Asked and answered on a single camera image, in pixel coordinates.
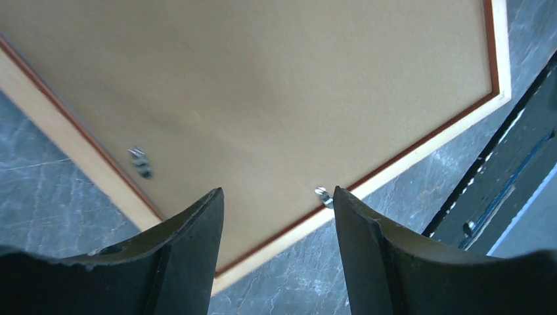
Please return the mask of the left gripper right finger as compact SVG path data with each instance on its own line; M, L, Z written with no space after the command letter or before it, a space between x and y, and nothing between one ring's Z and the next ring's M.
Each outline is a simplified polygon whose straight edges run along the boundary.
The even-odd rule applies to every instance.
M555 314L556 252L501 259L431 240L334 191L352 314Z

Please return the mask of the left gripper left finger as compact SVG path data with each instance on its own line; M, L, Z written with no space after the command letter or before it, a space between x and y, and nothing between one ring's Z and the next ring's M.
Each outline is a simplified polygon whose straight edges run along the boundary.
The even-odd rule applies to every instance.
M1 247L2 314L207 314L224 221L216 188L164 222L63 259Z

